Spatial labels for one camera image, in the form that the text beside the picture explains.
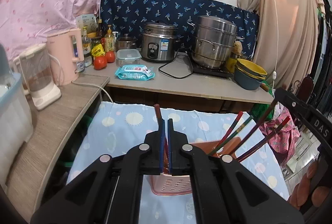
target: blue tablecloth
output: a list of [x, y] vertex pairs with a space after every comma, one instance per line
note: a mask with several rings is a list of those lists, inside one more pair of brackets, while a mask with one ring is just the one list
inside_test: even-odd
[[[236, 117], [236, 114], [188, 112], [171, 108], [162, 108], [161, 114], [164, 119], [172, 118], [174, 130], [185, 133], [190, 143], [221, 139]], [[244, 113], [236, 128], [248, 117], [248, 113]], [[240, 132], [241, 139], [254, 125], [255, 122], [252, 120]], [[102, 102], [77, 153], [67, 182], [74, 179], [100, 155], [110, 154], [116, 157], [125, 154], [130, 148], [142, 143], [147, 133], [157, 129], [158, 124], [153, 107]], [[258, 129], [236, 151], [236, 155], [240, 156], [262, 138], [263, 134]], [[288, 199], [289, 194], [281, 169], [267, 144], [244, 160], [242, 164], [281, 197]], [[148, 177], [144, 176], [140, 223], [195, 224], [192, 194], [158, 196], [152, 193], [147, 179]]]

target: tomato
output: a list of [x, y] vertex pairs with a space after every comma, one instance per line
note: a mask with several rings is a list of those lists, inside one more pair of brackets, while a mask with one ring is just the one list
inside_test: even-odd
[[114, 61], [115, 61], [114, 51], [106, 52], [105, 57], [106, 57], [108, 63], [114, 63]]
[[107, 66], [106, 57], [104, 55], [96, 57], [93, 62], [93, 66], [94, 66], [95, 70], [101, 70], [104, 67], [106, 67]]

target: teal package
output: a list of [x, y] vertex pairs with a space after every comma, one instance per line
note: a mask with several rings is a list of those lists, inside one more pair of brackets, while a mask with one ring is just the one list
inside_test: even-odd
[[147, 81], [155, 77], [153, 67], [147, 68], [146, 65], [124, 65], [119, 67], [115, 75], [122, 80]]

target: wooden desk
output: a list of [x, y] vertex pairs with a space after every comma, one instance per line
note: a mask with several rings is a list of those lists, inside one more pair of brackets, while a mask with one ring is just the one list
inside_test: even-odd
[[[273, 101], [273, 97], [262, 88], [248, 91], [230, 79], [199, 74], [192, 74], [185, 79], [175, 79], [158, 71], [158, 67], [162, 64], [149, 63], [144, 60], [141, 60], [140, 64], [154, 67], [155, 78], [149, 81], [120, 80], [114, 76], [118, 68], [115, 63], [107, 64], [107, 67], [102, 70], [94, 70], [93, 66], [90, 66], [86, 68], [85, 73], [109, 76], [110, 81], [107, 86], [110, 87], [250, 103], [270, 104]], [[188, 75], [190, 73], [188, 56], [184, 53], [179, 54], [173, 63], [163, 68], [163, 71], [177, 77]]]
[[[80, 74], [79, 83], [104, 87], [109, 77]], [[39, 207], [55, 163], [78, 122], [98, 96], [96, 87], [60, 86], [61, 98], [42, 111], [32, 110], [34, 133], [9, 173], [7, 196], [27, 220]]]

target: pink electric kettle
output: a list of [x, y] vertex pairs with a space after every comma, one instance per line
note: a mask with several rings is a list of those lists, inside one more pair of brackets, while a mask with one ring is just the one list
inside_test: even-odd
[[[76, 38], [78, 57], [75, 57], [72, 38]], [[46, 42], [49, 54], [56, 57], [61, 65], [51, 60], [51, 69], [54, 81], [60, 85], [66, 85], [78, 78], [76, 63], [84, 60], [81, 29], [60, 31], [47, 36]]]

